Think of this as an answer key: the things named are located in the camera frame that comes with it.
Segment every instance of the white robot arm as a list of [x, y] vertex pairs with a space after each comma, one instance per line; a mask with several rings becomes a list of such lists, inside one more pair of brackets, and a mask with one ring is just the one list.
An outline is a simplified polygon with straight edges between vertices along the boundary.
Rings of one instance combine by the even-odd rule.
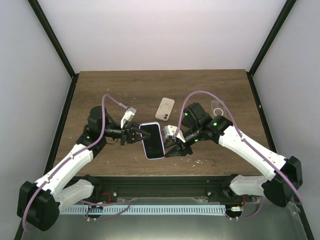
[[[121, 145], [133, 144], [150, 137], [148, 132], [139, 129], [138, 123], [131, 121], [136, 110], [130, 107], [126, 110], [120, 124], [115, 123], [105, 109], [105, 128], [103, 137], [100, 139], [101, 109], [101, 106], [91, 109], [87, 119], [88, 125], [84, 127], [82, 135], [62, 161], [35, 183], [26, 181], [21, 186], [17, 209], [19, 217], [22, 218], [27, 211], [26, 220], [29, 223], [42, 231], [48, 230], [56, 222], [61, 211], [83, 199], [88, 199], [93, 194], [95, 195], [95, 191], [98, 195], [100, 183], [89, 175], [67, 188], [65, 186], [84, 165], [91, 162], [101, 152], [107, 144], [106, 137], [114, 140], [120, 139]], [[38, 194], [31, 202], [30, 207], [27, 208], [36, 191]]]
[[164, 146], [168, 148], [175, 145], [166, 153], [166, 157], [192, 154], [191, 145], [198, 141], [211, 140], [238, 154], [262, 174], [260, 176], [232, 174], [225, 182], [224, 193], [227, 197], [231, 198], [232, 195], [265, 196], [275, 205], [285, 207], [295, 195], [275, 169], [250, 148], [243, 139], [284, 173], [296, 189], [302, 185], [301, 162], [294, 156], [287, 159], [265, 148], [241, 131], [242, 136], [240, 137], [230, 120], [221, 115], [212, 119], [197, 102], [186, 107], [184, 113], [185, 117], [182, 123], [184, 122], [186, 126], [190, 127], [187, 131], [180, 130], [174, 137], [176, 126], [168, 125], [163, 129], [164, 137], [167, 139]]

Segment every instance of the wooden tabletop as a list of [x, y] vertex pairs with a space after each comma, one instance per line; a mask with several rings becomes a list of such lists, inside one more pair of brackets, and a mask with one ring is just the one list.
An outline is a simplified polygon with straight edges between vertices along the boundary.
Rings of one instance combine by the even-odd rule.
[[[91, 108], [101, 105], [108, 93], [119, 102], [137, 110], [133, 118], [139, 124], [159, 122], [178, 124], [182, 103], [196, 90], [217, 95], [230, 109], [239, 128], [268, 147], [267, 139], [245, 70], [154, 70], [154, 71], [83, 71], [74, 91], [62, 138], [54, 164], [62, 160], [82, 134]], [[155, 119], [163, 97], [175, 100], [169, 121]], [[196, 94], [187, 102], [198, 102], [211, 115], [213, 98]], [[105, 107], [119, 122], [125, 110], [108, 98]], [[237, 154], [213, 141], [192, 146], [193, 155], [148, 160], [141, 142], [106, 145], [102, 152], [84, 166], [81, 175], [92, 176], [177, 176], [177, 175], [256, 175], [259, 172]]]

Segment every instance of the white wall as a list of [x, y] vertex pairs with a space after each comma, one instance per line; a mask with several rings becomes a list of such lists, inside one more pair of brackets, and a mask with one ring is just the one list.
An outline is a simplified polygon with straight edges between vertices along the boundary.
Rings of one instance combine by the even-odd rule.
[[43, 172], [70, 85], [28, 1], [0, 7], [0, 239], [14, 239], [19, 188]]
[[249, 70], [285, 0], [39, 0], [75, 71]]
[[281, 154], [302, 162], [300, 192], [320, 239], [320, 1], [297, 1], [254, 81]]

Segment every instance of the phone screen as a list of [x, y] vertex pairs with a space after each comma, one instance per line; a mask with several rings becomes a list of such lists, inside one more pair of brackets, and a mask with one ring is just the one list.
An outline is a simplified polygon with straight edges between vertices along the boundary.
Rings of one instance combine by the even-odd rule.
[[162, 159], [165, 157], [164, 144], [160, 126], [157, 123], [144, 123], [139, 127], [150, 133], [150, 138], [142, 140], [145, 156], [147, 159]]

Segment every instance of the clear phone case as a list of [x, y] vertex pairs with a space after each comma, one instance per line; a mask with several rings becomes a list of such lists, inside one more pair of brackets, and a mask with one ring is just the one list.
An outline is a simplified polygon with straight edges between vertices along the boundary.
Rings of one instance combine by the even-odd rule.
[[213, 100], [211, 101], [211, 111], [212, 111], [212, 118], [214, 118], [217, 115], [224, 116], [225, 118], [227, 117], [227, 111], [222, 104], [217, 101]]

